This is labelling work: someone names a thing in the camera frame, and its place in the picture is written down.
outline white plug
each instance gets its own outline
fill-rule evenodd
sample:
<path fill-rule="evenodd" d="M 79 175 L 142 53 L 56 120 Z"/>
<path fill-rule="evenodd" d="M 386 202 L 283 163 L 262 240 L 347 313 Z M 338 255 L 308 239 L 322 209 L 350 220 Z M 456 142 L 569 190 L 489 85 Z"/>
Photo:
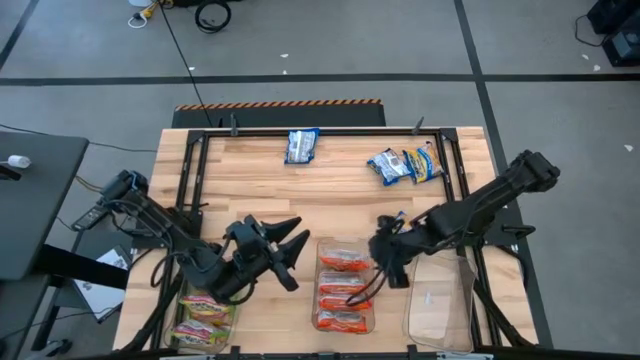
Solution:
<path fill-rule="evenodd" d="M 26 156 L 11 155 L 9 156 L 9 160 L 7 160 L 7 164 L 20 169 L 26 169 L 31 165 L 31 160 Z"/>

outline snack bag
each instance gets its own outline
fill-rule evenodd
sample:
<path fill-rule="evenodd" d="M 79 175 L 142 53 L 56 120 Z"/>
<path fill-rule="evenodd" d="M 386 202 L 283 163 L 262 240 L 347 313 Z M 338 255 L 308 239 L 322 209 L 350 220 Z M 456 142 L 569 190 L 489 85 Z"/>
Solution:
<path fill-rule="evenodd" d="M 429 181 L 442 174 L 438 152 L 430 141 L 416 150 L 403 150 L 414 184 Z"/>
<path fill-rule="evenodd" d="M 199 322 L 213 325 L 233 322 L 233 306 L 218 304 L 209 295 L 186 295 L 179 302 L 189 309 L 191 318 Z"/>
<path fill-rule="evenodd" d="M 216 327 L 196 320 L 187 320 L 173 329 L 173 336 L 191 345 L 222 344 L 229 337 L 229 327 Z"/>
<path fill-rule="evenodd" d="M 189 311 L 202 315 L 216 315 L 231 312 L 231 306 L 220 305 L 208 295 L 185 295 L 180 298 L 180 304 Z"/>
<path fill-rule="evenodd" d="M 378 175 L 382 175 L 382 184 L 389 186 L 395 184 L 401 177 L 410 174 L 407 166 L 400 160 L 398 154 L 391 149 L 387 149 L 367 161 Z"/>
<path fill-rule="evenodd" d="M 318 307 L 324 310 L 332 311 L 349 311 L 349 310 L 367 310 L 373 306 L 371 300 L 367 300 L 356 306 L 348 306 L 347 300 L 351 297 L 349 294 L 327 294 L 321 295 L 318 300 Z M 364 294 L 356 296 L 351 302 L 357 302 L 364 298 Z"/>
<path fill-rule="evenodd" d="M 365 281 L 354 272 L 323 271 L 318 279 L 321 294 L 355 294 L 364 289 Z"/>
<path fill-rule="evenodd" d="M 320 310 L 318 329 L 362 334 L 367 332 L 367 323 L 358 312 Z"/>
<path fill-rule="evenodd" d="M 212 324 L 216 326 L 230 326 L 233 323 L 233 312 L 206 315 L 189 311 L 189 317 L 201 323 Z"/>
<path fill-rule="evenodd" d="M 313 160 L 320 129 L 289 131 L 285 164 L 308 164 Z"/>
<path fill-rule="evenodd" d="M 369 256 L 359 251 L 325 248 L 320 250 L 320 261 L 339 271 L 363 271 L 369 268 Z"/>

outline white paper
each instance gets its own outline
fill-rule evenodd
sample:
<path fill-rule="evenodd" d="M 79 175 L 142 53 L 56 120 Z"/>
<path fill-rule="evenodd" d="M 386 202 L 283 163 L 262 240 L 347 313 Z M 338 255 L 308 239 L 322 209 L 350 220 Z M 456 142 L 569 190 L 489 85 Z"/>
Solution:
<path fill-rule="evenodd" d="M 113 265 L 127 270 L 126 260 L 111 249 L 97 260 L 98 262 Z M 115 307 L 124 301 L 125 291 L 103 285 L 96 285 L 86 281 L 73 280 L 78 286 L 80 294 L 84 297 L 94 316 L 100 320 L 109 314 Z"/>

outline black floor stripe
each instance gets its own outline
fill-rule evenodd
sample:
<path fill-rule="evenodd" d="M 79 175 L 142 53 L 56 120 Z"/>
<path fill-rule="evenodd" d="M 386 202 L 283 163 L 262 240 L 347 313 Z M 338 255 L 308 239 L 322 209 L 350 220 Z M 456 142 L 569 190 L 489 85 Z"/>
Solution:
<path fill-rule="evenodd" d="M 313 82 L 625 82 L 640 81 L 638 74 L 301 74 L 196 76 L 198 84 L 259 84 Z M 188 76 L 0 78 L 0 86 L 104 86 L 191 84 Z"/>
<path fill-rule="evenodd" d="M 27 22 L 33 14 L 33 11 L 36 9 L 39 1 L 40 0 L 29 1 L 29 5 L 27 5 L 27 8 L 24 10 L 22 16 L 20 17 L 20 21 L 18 21 L 18 25 L 16 25 L 15 29 L 13 29 L 9 40 L 7 40 L 7 43 L 4 45 L 4 48 L 0 53 L 0 71 L 2 70 L 4 64 L 7 62 L 9 55 L 11 55 L 11 50 L 13 50 L 13 47 L 18 42 L 18 38 L 20 38 L 22 31 L 24 30 L 25 26 L 27 26 Z"/>
<path fill-rule="evenodd" d="M 481 75 L 485 82 L 600 82 L 640 81 L 638 74 L 504 74 Z"/>
<path fill-rule="evenodd" d="M 464 9 L 462 0 L 454 0 L 456 13 L 458 15 L 458 21 L 460 22 L 460 29 L 462 31 L 462 37 L 467 49 L 467 55 L 469 56 L 469 64 L 471 70 L 476 76 L 476 88 L 478 90 L 478 99 L 482 107 L 482 113 L 484 115 L 487 134 L 491 141 L 491 149 L 493 150 L 493 156 L 496 160 L 496 166 L 500 172 L 503 172 L 507 168 L 507 160 L 502 147 L 502 140 L 500 139 L 500 133 L 498 132 L 498 124 L 493 113 L 493 107 L 491 105 L 491 99 L 489 98 L 489 92 L 487 90 L 486 77 L 482 75 L 482 68 L 480 66 L 480 59 L 476 51 L 476 46 L 473 42 L 473 35 L 471 34 L 471 27 L 469 25 L 469 19 Z M 511 211 L 516 211 L 518 218 L 521 221 L 520 212 L 517 204 L 514 202 L 509 205 Z M 538 279 L 535 275 L 535 270 L 531 260 L 531 253 L 529 247 L 525 241 L 522 241 L 519 247 L 519 253 L 525 258 L 528 268 L 530 270 L 528 285 L 527 285 L 527 298 L 529 300 L 529 306 L 531 308 L 531 315 L 533 317 L 538 341 L 540 345 L 546 348 L 553 348 L 553 342 L 551 339 L 551 332 L 549 329 L 549 323 L 545 315 L 544 307 L 542 304 L 542 295 L 538 287 Z"/>
<path fill-rule="evenodd" d="M 470 82 L 471 74 L 307 74 L 307 75 L 226 75 L 194 76 L 198 84 L 256 84 L 369 81 Z M 165 85 L 191 84 L 188 76 L 102 77 L 102 78 L 0 78 L 0 86 L 71 85 Z"/>

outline black desk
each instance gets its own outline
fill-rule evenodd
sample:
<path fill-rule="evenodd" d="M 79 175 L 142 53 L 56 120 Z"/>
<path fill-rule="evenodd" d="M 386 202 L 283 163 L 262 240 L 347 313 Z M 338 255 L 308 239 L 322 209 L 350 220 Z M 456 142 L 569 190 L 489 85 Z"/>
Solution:
<path fill-rule="evenodd" d="M 87 139 L 0 132 L 0 160 L 24 155 L 18 181 L 0 180 L 0 338 L 28 327 L 48 286 L 64 278 L 126 287 L 127 272 L 44 244 L 80 166 Z M 15 358 L 27 332 L 4 339 Z"/>
<path fill-rule="evenodd" d="M 24 155 L 31 166 L 19 181 L 0 180 L 0 279 L 27 275 L 80 167 L 89 141 L 0 132 L 0 159 Z"/>

